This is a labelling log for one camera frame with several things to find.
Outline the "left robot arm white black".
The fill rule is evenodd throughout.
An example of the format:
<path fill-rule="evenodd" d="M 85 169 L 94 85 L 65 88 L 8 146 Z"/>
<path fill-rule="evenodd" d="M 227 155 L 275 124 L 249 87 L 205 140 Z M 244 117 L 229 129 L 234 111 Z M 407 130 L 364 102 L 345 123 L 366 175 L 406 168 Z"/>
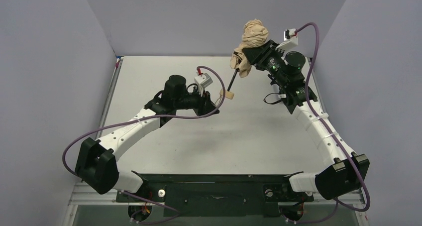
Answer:
<path fill-rule="evenodd" d="M 193 110 L 196 116 L 218 114 L 210 93 L 205 90 L 211 83 L 209 74 L 200 74 L 194 78 L 194 89 L 189 92 L 183 76 L 170 76 L 164 89 L 124 126 L 98 139 L 87 138 L 82 142 L 76 175 L 99 194 L 111 189 L 138 192 L 144 180 L 134 171 L 119 170 L 118 160 L 140 139 L 174 118 L 178 110 Z"/>

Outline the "beige umbrella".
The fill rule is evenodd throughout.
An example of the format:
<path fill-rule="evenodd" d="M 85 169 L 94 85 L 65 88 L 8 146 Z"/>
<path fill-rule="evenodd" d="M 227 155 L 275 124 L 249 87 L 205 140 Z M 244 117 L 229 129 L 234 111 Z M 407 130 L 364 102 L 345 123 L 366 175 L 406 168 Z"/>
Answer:
<path fill-rule="evenodd" d="M 243 28 L 241 43 L 233 50 L 229 63 L 230 67 L 237 71 L 240 78 L 247 77 L 252 68 L 252 65 L 246 59 L 243 50 L 264 45 L 268 35 L 269 31 L 263 26 L 262 21 L 254 19 L 246 22 Z"/>

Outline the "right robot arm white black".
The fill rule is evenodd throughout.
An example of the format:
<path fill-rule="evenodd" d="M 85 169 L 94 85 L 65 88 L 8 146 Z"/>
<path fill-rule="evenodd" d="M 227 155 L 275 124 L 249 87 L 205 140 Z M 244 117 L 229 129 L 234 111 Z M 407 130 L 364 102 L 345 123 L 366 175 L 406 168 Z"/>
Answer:
<path fill-rule="evenodd" d="M 269 40 L 263 46 L 244 48 L 246 60 L 257 70 L 267 71 L 272 85 L 277 85 L 284 106 L 305 128 L 326 167 L 319 173 L 299 173 L 289 178 L 294 192 L 319 193 L 332 200 L 362 187 L 370 161 L 348 146 L 329 122 L 316 94 L 306 86 L 302 73 L 308 58 L 297 51 L 283 53 Z"/>

